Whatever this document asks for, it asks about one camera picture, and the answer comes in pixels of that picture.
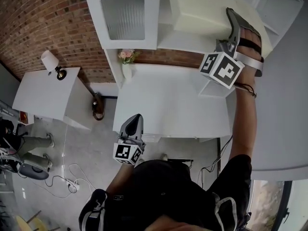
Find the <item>lamp shade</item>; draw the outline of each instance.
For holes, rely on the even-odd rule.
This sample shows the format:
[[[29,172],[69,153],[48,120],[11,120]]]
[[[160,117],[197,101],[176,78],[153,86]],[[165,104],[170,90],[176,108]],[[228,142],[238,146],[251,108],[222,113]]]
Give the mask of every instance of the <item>lamp shade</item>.
[[[49,72],[58,66],[59,59],[56,58],[50,51],[45,51],[40,58]]]

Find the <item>white side table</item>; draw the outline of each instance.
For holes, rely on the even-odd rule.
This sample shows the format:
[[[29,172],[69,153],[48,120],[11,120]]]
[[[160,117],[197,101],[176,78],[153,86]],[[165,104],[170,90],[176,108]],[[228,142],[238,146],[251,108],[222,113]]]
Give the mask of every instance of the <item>white side table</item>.
[[[13,109],[61,120],[76,128],[91,129],[92,94],[77,77],[79,67],[66,68],[65,79],[47,70],[25,73]]]

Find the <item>white vase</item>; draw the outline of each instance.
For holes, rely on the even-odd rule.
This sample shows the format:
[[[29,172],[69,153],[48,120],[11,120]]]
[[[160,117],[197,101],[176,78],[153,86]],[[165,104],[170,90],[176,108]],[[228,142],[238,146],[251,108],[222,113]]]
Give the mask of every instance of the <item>white vase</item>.
[[[130,64],[122,64],[122,73],[127,81],[130,81],[132,78],[132,70]]]

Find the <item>cabinet door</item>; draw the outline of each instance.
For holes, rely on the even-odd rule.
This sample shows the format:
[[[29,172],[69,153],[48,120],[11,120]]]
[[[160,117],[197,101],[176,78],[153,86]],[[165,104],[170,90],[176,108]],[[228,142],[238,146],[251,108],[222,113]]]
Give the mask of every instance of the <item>cabinet door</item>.
[[[104,49],[156,49],[159,0],[87,0]]]

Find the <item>pants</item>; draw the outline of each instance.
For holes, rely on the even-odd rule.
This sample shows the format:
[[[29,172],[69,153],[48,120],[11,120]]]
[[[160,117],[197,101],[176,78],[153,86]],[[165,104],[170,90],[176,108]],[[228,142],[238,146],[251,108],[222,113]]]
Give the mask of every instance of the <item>pants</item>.
[[[21,148],[18,151],[18,155],[22,160],[32,161],[41,167],[48,168],[49,160],[47,158],[33,155],[29,153],[35,148],[48,148],[50,146],[49,139],[37,138],[37,137],[23,137]]]

